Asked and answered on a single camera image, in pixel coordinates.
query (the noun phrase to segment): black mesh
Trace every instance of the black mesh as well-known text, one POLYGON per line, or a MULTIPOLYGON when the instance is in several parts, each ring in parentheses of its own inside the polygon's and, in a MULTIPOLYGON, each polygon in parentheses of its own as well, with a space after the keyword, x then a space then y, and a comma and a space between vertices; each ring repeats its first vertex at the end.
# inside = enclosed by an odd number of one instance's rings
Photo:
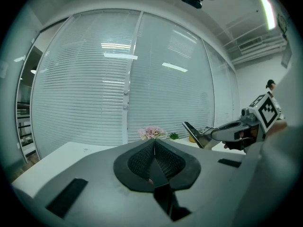
POLYGON ((128 160, 128 168, 139 177, 148 180, 150 176, 150 168, 154 159, 154 141, 136 154, 132 155, 128 160))
POLYGON ((182 157, 157 142, 155 148, 156 160, 168 180, 184 169, 185 160, 182 157))

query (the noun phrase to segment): white table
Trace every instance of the white table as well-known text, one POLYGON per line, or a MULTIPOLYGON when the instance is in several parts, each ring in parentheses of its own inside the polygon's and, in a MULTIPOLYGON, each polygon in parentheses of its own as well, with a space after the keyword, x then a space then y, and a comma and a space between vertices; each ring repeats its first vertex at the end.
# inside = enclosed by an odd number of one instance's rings
MULTIPOLYGON (((178 139, 175 140, 175 142, 192 147, 199 147, 196 143, 190 142, 188 138, 178 139)), ((110 148, 113 147, 67 142, 24 172, 12 185, 33 198, 50 179, 83 157, 110 148)), ((238 150, 224 149, 222 143, 213 147, 212 150, 245 154, 238 150)))

